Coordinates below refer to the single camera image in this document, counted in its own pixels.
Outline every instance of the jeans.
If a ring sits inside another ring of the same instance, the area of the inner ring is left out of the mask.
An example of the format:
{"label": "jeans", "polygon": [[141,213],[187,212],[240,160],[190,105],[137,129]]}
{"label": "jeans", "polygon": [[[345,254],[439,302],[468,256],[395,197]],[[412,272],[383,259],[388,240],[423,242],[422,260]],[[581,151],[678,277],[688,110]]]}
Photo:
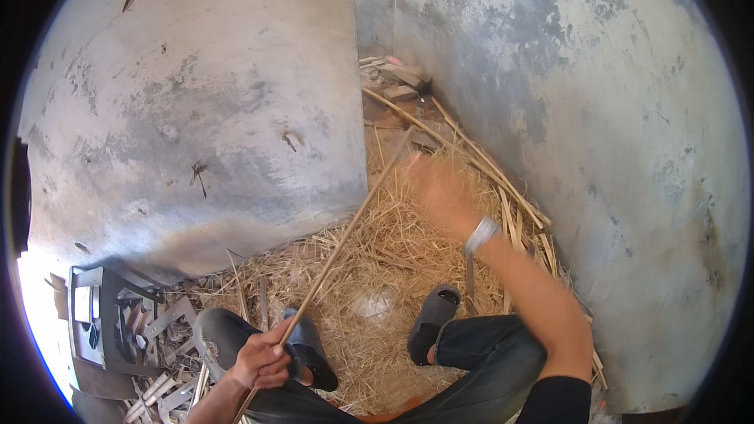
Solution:
{"label": "jeans", "polygon": [[[235,363],[247,338],[258,332],[225,309],[199,313],[194,342],[215,381]],[[468,374],[391,422],[506,422],[523,406],[547,353],[518,316],[506,315],[447,322],[437,338],[435,358]],[[361,422],[295,380],[259,391],[247,415],[260,423]]]}

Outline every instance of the foot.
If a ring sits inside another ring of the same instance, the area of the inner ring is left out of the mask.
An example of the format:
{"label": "foot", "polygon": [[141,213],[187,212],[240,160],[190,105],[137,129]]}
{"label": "foot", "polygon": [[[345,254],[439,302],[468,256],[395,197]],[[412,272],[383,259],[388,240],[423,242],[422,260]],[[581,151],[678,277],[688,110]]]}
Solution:
{"label": "foot", "polygon": [[[283,312],[283,319],[295,316],[297,311],[298,307],[287,307]],[[322,348],[317,328],[308,314],[304,313],[296,327],[293,328],[293,332],[288,338],[288,344],[293,347],[296,357],[302,365],[304,376],[302,376],[301,382],[303,384],[309,382],[311,378],[309,386],[312,388],[324,391],[335,391],[338,388],[338,377],[327,364],[327,357]],[[306,369],[311,372],[311,375],[306,373]]]}
{"label": "foot", "polygon": [[[437,342],[439,330],[453,319],[459,304],[461,294],[457,288],[450,285],[438,285],[429,293],[409,336],[409,354],[415,364],[434,364],[434,344]],[[429,360],[430,350],[433,360]]]}

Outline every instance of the weathered wall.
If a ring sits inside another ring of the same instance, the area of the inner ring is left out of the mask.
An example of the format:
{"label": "weathered wall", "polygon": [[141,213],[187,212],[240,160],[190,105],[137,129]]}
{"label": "weathered wall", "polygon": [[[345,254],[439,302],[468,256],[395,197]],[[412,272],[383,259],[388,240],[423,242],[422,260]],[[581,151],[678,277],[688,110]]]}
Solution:
{"label": "weathered wall", "polygon": [[359,57],[383,56],[393,48],[395,0],[356,0]]}
{"label": "weathered wall", "polygon": [[170,282],[361,203],[353,0],[126,2],[67,0],[27,83],[31,249]]}
{"label": "weathered wall", "polygon": [[750,198],[694,0],[396,0],[392,43],[556,220],[611,410],[688,402],[738,293]]}

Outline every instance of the hand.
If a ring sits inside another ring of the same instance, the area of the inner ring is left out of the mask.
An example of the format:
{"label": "hand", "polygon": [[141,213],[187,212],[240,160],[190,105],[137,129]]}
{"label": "hand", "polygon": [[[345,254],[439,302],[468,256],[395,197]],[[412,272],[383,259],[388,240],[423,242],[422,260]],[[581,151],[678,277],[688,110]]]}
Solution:
{"label": "hand", "polygon": [[419,212],[437,229],[466,242],[482,217],[476,214],[461,175],[448,164],[420,154],[410,156],[406,171]]}
{"label": "hand", "polygon": [[293,317],[266,333],[252,334],[238,351],[231,377],[246,388],[278,388],[288,380],[290,356],[278,345]]}

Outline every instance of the person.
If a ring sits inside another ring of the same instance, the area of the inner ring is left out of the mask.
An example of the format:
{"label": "person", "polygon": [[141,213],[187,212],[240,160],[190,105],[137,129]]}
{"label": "person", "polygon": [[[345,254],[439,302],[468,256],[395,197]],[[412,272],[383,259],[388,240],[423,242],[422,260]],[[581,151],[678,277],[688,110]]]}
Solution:
{"label": "person", "polygon": [[[427,221],[466,242],[483,217],[451,168],[424,155],[406,164],[412,197]],[[588,422],[592,335],[575,298],[499,233],[476,254],[514,299],[516,314],[453,319],[461,297],[450,285],[428,296],[408,341],[419,366],[468,373],[432,399],[391,422]],[[224,309],[199,314],[194,339],[216,384],[189,413],[187,424],[230,423],[253,387],[261,391],[247,415],[255,422],[350,423],[311,388],[332,390],[316,328],[305,314],[288,344],[278,346],[296,314],[260,334]]]}

